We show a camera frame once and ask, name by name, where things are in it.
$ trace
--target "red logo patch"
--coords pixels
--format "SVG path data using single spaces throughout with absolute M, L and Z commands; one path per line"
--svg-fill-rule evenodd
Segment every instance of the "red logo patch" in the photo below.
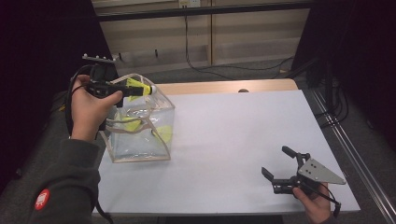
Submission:
M 40 192 L 37 199 L 35 200 L 35 210 L 40 210 L 43 208 L 49 200 L 49 197 L 50 191 L 48 189 L 43 189 L 43 191 Z

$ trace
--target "clear plastic box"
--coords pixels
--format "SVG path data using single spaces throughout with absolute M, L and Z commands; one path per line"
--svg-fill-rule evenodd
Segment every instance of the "clear plastic box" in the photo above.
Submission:
M 111 160 L 170 160 L 175 106 L 150 80 L 138 74 L 130 76 L 156 91 L 133 99 L 126 97 L 123 107 L 113 107 L 103 134 Z

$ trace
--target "hand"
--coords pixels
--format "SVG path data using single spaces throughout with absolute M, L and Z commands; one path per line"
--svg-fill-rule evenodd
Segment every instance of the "hand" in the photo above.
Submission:
M 87 75 L 78 76 L 73 90 L 89 81 L 90 77 Z M 116 91 L 104 99 L 98 99 L 90 95 L 84 88 L 78 88 L 72 96 L 74 127 L 71 138 L 88 142 L 93 141 L 111 106 L 119 102 L 121 98 L 121 91 Z
M 326 188 L 320 185 L 318 191 L 329 196 L 329 191 Z M 308 197 L 299 188 L 294 188 L 293 193 L 294 196 L 296 196 L 296 198 L 304 205 L 305 214 L 308 217 L 309 223 L 319 224 L 332 215 L 330 202 L 327 199 L 324 199 L 315 193 Z

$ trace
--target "power outlet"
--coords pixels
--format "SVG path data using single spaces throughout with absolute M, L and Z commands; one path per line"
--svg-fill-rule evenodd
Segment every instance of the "power outlet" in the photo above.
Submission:
M 200 7 L 201 0 L 178 0 L 178 7 Z

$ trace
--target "white table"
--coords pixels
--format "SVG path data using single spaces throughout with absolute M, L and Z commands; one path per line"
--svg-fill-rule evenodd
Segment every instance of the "white table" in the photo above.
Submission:
M 301 91 L 169 95 L 177 107 L 170 161 L 112 163 L 105 152 L 99 202 L 113 215 L 273 215 L 304 211 L 261 174 L 296 174 L 288 146 L 343 176 Z M 330 185 L 342 211 L 360 208 Z

